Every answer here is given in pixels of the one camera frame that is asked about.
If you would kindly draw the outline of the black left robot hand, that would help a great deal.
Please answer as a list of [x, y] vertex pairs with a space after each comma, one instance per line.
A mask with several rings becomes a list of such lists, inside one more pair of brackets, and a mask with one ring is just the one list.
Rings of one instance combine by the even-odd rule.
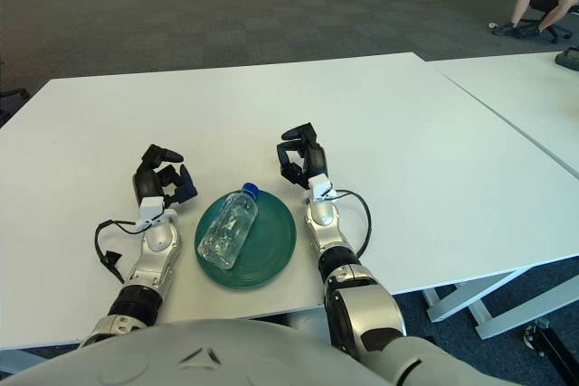
[[150, 145], [132, 177], [138, 205], [144, 198], [160, 197], [166, 209], [195, 198], [198, 192], [183, 162], [177, 152]]

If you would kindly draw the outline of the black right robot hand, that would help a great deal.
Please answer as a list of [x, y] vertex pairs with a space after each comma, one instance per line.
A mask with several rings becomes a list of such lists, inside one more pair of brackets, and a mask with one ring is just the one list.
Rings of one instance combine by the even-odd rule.
[[[327, 175], [327, 159], [324, 148], [317, 141], [317, 133], [310, 124], [294, 127], [281, 135], [276, 147], [280, 162], [280, 174], [286, 180], [308, 190], [310, 178]], [[296, 152], [303, 165], [292, 163], [288, 152]]]

